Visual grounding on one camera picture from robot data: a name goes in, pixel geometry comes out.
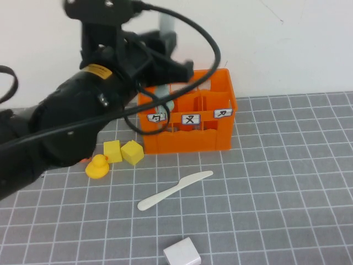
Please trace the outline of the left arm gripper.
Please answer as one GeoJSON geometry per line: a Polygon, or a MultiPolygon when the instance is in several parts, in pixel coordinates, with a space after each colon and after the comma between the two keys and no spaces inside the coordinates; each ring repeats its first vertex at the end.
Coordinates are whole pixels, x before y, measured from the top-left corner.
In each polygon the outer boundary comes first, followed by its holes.
{"type": "Polygon", "coordinates": [[[120,26],[83,24],[79,69],[106,79],[113,73],[128,82],[186,83],[193,77],[193,61],[176,62],[155,57],[152,49],[171,55],[177,45],[176,32],[152,30],[142,34],[120,26]]]}

